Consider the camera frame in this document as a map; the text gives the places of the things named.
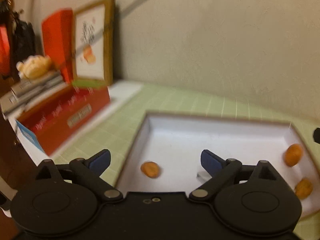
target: wooden picture frame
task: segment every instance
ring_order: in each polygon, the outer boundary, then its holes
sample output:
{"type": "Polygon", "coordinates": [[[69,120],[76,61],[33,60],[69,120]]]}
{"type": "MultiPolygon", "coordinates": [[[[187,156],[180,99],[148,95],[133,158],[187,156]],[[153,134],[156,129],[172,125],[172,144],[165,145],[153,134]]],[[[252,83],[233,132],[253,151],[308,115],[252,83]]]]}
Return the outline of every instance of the wooden picture frame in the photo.
{"type": "Polygon", "coordinates": [[[74,11],[71,45],[74,52],[72,68],[75,82],[92,84],[94,81],[108,86],[112,84],[114,13],[115,0],[98,0],[74,11]]]}

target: box label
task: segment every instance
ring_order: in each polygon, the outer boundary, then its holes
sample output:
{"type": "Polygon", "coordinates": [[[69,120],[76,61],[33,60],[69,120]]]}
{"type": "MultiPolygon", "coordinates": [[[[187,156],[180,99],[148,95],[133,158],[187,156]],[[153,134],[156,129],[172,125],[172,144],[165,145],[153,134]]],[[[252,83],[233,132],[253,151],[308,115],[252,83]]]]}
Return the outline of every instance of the box label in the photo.
{"type": "Polygon", "coordinates": [[[76,112],[73,116],[71,116],[67,124],[70,128],[75,126],[77,123],[79,123],[82,119],[84,119],[86,116],[88,116],[92,112],[91,105],[88,104],[85,107],[81,108],[78,112],[76,112]]]}

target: yellow plush toy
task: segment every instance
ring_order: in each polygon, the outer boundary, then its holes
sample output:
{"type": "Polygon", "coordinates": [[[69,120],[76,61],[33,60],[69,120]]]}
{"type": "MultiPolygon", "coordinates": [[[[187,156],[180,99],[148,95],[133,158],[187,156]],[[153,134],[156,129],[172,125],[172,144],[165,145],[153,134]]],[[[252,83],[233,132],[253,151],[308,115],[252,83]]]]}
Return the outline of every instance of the yellow plush toy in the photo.
{"type": "Polygon", "coordinates": [[[52,67],[49,56],[30,56],[23,62],[17,63],[20,78],[37,79],[46,74],[52,67]]]}

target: metal screw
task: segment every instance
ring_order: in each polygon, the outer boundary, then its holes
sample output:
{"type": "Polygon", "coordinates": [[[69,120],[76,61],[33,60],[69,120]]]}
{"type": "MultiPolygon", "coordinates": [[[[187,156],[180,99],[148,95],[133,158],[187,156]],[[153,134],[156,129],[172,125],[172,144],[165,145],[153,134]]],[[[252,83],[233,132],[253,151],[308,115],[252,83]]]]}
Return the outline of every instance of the metal screw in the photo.
{"type": "Polygon", "coordinates": [[[160,199],[160,198],[158,198],[158,197],[154,197],[154,198],[152,199],[152,201],[153,201],[153,202],[160,202],[160,201],[161,201],[161,199],[160,199]]]}
{"type": "Polygon", "coordinates": [[[116,198],[120,196],[120,192],[117,191],[116,189],[109,189],[104,192],[104,195],[107,198],[116,198]]]}
{"type": "Polygon", "coordinates": [[[143,203],[145,203],[145,204],[151,204],[151,199],[144,199],[144,200],[142,200],[142,202],[143,203]]]}
{"type": "Polygon", "coordinates": [[[208,192],[204,189],[196,189],[192,192],[192,195],[195,197],[206,197],[208,192]]]}

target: beige wall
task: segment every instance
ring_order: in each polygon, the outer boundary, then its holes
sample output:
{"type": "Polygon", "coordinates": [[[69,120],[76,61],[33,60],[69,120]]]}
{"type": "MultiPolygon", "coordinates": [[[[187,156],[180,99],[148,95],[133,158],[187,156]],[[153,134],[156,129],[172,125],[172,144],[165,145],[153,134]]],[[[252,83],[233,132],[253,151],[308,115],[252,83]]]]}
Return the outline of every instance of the beige wall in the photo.
{"type": "MultiPolygon", "coordinates": [[[[89,1],[16,8],[39,33],[58,8],[89,1]]],[[[133,1],[117,0],[120,11],[133,1]]],[[[320,0],[148,0],[120,17],[115,71],[320,119],[319,9],[320,0]]]]}

